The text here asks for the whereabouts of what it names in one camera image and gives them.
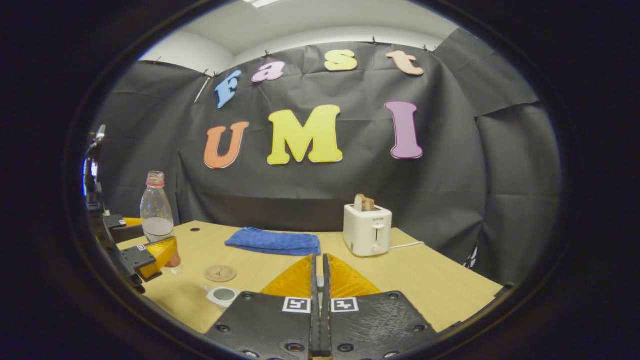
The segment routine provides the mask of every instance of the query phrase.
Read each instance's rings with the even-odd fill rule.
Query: yellow letter m
[[[267,157],[270,165],[283,165],[291,158],[285,152],[289,144],[291,154],[299,163],[305,158],[311,140],[313,149],[309,160],[314,163],[335,163],[342,160],[335,137],[335,118],[340,113],[336,105],[322,105],[311,111],[304,127],[291,110],[276,111],[269,116],[273,123],[273,146]]]

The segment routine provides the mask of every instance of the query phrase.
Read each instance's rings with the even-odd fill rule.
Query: white toaster
[[[375,206],[374,211],[358,211],[344,206],[343,237],[356,256],[374,256],[389,251],[391,211]]]

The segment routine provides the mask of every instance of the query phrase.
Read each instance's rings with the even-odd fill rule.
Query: blue towel
[[[310,234],[271,233],[252,227],[238,230],[225,245],[265,254],[307,256],[320,254],[320,240]]]

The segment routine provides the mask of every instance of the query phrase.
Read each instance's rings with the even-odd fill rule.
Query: white ceiling
[[[239,54],[267,41],[337,26],[395,28],[440,39],[457,28],[407,0],[281,0],[259,9],[236,0],[183,30]]]

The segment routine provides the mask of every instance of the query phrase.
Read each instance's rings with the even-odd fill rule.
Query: black fabric
[[[327,71],[324,54],[336,49],[352,50],[358,67]],[[415,56],[426,73],[401,72],[385,56],[393,50]],[[257,69],[272,61],[286,62],[285,74],[252,83]],[[214,89],[235,70],[242,71],[236,95],[217,109]],[[435,53],[390,44],[322,44],[206,79],[188,69],[138,63],[116,86],[97,121],[107,124],[100,180],[112,211],[137,216],[146,173],[161,170],[182,223],[341,231],[343,206],[364,193],[393,212],[394,226],[458,263],[478,244],[474,270],[502,283],[521,280],[547,242],[560,184],[550,122],[517,71],[464,31]],[[419,159],[390,154],[395,133],[384,105],[393,100],[418,107]],[[311,163],[305,156],[301,163],[292,158],[269,165],[268,116],[291,110],[304,125],[325,104],[340,107],[336,134],[344,159]],[[236,161],[208,168],[207,131],[239,121],[250,126]],[[227,130],[219,154],[230,139]]]

